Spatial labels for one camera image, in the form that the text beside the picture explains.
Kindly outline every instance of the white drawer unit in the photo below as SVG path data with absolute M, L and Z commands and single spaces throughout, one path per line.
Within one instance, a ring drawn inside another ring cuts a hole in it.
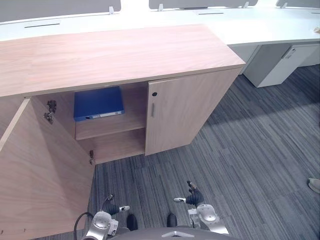
M 307 43 L 263 45 L 243 74 L 257 88 L 282 84 L 318 47 Z

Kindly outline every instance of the cabinet top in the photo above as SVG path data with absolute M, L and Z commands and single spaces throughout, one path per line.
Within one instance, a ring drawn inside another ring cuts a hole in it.
M 0 42 L 0 97 L 100 88 L 243 65 L 204 25 L 9 40 Z

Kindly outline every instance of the floor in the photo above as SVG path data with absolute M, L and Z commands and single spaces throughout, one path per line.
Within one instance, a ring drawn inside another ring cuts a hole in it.
M 140 228 L 165 226 L 170 212 L 186 225 L 189 206 L 172 199 L 187 195 L 192 180 L 233 237 L 318 240 L 320 195 L 307 179 L 320 178 L 319 117 L 319 65 L 263 88 L 240 75 L 191 145 L 97 165 L 88 209 L 95 213 L 115 193 Z M 121 226 L 127 215 L 116 216 Z

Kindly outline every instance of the wooden cabinet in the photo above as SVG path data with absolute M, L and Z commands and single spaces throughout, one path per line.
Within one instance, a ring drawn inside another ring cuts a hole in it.
M 190 144 L 240 70 L 149 82 L 145 154 Z
M 26 240 L 73 230 L 95 164 L 191 143 L 244 62 L 189 25 L 0 42 L 0 65 L 0 240 Z M 75 122 L 75 91 L 110 86 L 125 113 Z

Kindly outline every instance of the blue binder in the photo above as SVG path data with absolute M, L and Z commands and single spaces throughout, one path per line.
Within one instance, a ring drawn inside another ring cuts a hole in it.
M 124 113 L 121 89 L 118 86 L 74 94 L 73 117 L 76 122 Z

